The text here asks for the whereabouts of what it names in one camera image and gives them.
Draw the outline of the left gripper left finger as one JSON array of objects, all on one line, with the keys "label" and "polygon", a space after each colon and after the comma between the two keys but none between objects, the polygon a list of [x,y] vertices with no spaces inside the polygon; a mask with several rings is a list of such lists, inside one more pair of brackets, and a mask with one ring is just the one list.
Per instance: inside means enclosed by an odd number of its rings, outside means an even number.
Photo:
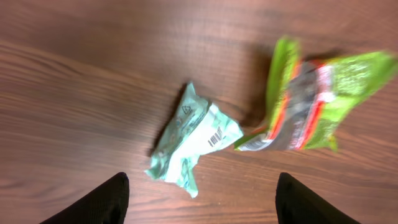
[{"label": "left gripper left finger", "polygon": [[129,179],[126,173],[119,172],[43,223],[123,224],[128,205]]}]

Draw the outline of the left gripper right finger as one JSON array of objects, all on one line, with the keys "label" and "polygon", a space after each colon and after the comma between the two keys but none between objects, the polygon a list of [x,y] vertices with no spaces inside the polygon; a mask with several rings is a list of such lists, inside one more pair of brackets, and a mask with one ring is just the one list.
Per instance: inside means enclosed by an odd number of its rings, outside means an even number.
[{"label": "left gripper right finger", "polygon": [[279,224],[359,224],[286,172],[278,179],[275,207]]}]

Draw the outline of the green snack bag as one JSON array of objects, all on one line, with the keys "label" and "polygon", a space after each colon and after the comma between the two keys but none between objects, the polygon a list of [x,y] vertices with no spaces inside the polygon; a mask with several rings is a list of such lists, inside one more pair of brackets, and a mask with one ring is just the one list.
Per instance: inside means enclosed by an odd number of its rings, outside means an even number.
[{"label": "green snack bag", "polygon": [[266,117],[236,141],[237,151],[337,149],[335,130],[348,113],[397,72],[397,57],[370,52],[303,58],[296,40],[277,41],[266,88]]}]

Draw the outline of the teal snack packet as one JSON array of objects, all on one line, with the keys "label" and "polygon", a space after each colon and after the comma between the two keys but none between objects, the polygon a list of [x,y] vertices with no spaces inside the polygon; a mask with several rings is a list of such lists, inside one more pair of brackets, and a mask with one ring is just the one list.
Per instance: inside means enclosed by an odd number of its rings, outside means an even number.
[{"label": "teal snack packet", "polygon": [[220,151],[243,137],[239,124],[188,83],[174,116],[151,155],[146,174],[176,184],[195,198],[193,168],[200,156]]}]

